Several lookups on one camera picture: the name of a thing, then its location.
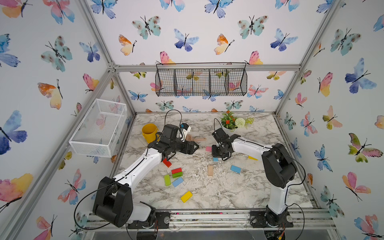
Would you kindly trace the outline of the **natural wood building block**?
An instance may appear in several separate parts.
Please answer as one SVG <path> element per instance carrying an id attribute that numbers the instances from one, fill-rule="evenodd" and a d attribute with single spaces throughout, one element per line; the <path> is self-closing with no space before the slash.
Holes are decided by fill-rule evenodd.
<path id="1" fill-rule="evenodd" d="M 214 175 L 214 166 L 209 165 L 208 166 L 208 176 Z"/>

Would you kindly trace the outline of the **teal building block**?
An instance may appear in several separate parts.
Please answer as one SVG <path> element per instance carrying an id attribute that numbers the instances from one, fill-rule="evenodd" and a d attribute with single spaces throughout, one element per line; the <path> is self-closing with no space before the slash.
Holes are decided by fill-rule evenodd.
<path id="1" fill-rule="evenodd" d="M 234 166 L 234 165 L 231 166 L 230 170 L 237 173 L 237 174 L 241 174 L 241 172 L 242 172 L 241 168 Z"/>

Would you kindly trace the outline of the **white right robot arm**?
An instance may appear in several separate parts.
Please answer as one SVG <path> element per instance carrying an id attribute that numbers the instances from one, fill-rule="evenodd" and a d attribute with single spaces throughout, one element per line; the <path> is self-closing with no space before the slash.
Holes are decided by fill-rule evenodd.
<path id="1" fill-rule="evenodd" d="M 269 203 L 266 206 L 266 220 L 270 226 L 277 226 L 288 216 L 286 198 L 289 183 L 294 180 L 297 168 L 293 158 L 282 144 L 262 145 L 243 139 L 240 135 L 229 136 L 222 128 L 215 130 L 212 136 L 217 144 L 212 146 L 215 158 L 228 160 L 232 153 L 241 153 L 263 161 L 264 170 L 271 184 Z"/>

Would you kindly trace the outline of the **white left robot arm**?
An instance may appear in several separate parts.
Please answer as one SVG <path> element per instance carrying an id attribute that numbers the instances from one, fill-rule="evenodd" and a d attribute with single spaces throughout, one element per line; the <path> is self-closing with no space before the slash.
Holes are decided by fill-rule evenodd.
<path id="1" fill-rule="evenodd" d="M 186 140 L 190 131 L 191 127 L 186 123 L 165 125 L 130 167 L 113 178 L 103 178 L 98 186 L 93 214 L 116 227 L 141 222 L 151 228 L 156 223 L 156 209 L 142 202 L 134 203 L 134 190 L 161 162 L 177 153 L 192 155 L 199 148 L 196 142 Z"/>

